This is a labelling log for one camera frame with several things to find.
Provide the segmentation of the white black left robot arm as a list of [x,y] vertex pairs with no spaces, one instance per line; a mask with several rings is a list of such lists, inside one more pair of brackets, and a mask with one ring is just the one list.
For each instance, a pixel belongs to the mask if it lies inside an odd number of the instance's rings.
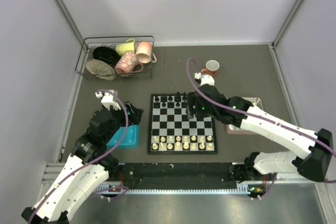
[[119,174],[119,161],[107,149],[108,142],[120,128],[125,137],[128,127],[138,125],[142,109],[126,102],[121,109],[97,110],[86,132],[76,140],[68,159],[46,194],[22,218],[27,223],[70,223],[76,211],[106,180]]

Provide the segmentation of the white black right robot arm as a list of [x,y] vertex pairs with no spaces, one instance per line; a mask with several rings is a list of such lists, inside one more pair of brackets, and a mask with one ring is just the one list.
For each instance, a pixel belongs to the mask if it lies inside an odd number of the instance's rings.
[[241,97],[226,98],[209,84],[190,92],[189,118],[212,117],[225,125],[261,135],[287,149],[285,152],[253,152],[244,161],[245,174],[252,180],[273,173],[297,173],[313,182],[325,182],[331,157],[332,133],[292,125],[263,111]]

